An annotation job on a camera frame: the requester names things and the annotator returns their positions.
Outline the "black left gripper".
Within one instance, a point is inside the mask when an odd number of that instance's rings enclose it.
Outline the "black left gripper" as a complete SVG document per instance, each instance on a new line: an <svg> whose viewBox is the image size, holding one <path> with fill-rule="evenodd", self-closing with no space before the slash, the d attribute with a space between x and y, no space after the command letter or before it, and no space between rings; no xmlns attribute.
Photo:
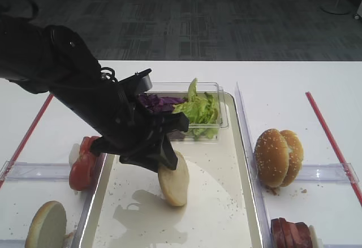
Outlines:
<svg viewBox="0 0 362 248"><path fill-rule="evenodd" d="M118 86L120 115L108 134L96 139L90 147L93 154L119 155L122 164L158 172L158 165L175 170L178 157L168 136L158 131L157 119L139 102L137 95L126 95Z"/></svg>

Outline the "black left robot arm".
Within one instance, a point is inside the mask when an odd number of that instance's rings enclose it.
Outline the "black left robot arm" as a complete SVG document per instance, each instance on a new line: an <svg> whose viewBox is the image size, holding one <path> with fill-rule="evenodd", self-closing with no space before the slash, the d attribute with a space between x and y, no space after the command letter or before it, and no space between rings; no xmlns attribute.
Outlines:
<svg viewBox="0 0 362 248"><path fill-rule="evenodd" d="M168 133L187 131L183 113L152 113L138 96L152 84L150 70L123 80L102 67L81 37L67 27L41 28L1 15L1 77L33 93L52 93L100 137L94 154L110 153L124 164L156 172L175 170L178 158Z"/></svg>

